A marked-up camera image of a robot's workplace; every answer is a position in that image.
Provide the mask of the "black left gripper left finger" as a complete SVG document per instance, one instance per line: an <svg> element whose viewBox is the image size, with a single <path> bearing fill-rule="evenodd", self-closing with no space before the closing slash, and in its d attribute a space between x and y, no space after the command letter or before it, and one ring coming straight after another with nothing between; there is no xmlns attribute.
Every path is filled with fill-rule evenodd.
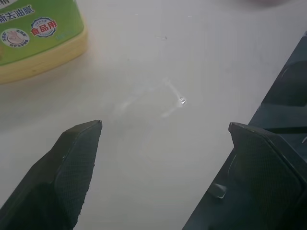
<svg viewBox="0 0 307 230"><path fill-rule="evenodd" d="M0 208L0 230L73 230L93 175L102 121L64 131Z"/></svg>

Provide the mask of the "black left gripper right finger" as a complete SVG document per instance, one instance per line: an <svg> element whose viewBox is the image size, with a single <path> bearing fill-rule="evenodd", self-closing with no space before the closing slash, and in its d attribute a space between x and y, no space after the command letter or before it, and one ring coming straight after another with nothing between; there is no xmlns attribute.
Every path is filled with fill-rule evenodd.
<svg viewBox="0 0 307 230"><path fill-rule="evenodd" d="M307 230L307 161L283 134L231 123L233 150L182 230Z"/></svg>

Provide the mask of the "yellow green-labelled detergent bottle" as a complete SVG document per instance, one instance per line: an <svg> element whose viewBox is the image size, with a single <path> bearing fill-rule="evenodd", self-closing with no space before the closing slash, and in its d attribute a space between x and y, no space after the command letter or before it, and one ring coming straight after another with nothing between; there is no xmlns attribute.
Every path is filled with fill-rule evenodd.
<svg viewBox="0 0 307 230"><path fill-rule="evenodd" d="M0 0L0 84L54 69L87 48L76 0Z"/></svg>

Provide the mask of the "dark moulded plastic tray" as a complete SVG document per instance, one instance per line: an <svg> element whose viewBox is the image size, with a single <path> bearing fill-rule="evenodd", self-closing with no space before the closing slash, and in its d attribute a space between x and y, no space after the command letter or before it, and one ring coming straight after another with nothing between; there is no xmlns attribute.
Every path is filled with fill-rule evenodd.
<svg viewBox="0 0 307 230"><path fill-rule="evenodd" d="M301 142L307 142L307 31L249 125L281 134L306 134Z"/></svg>

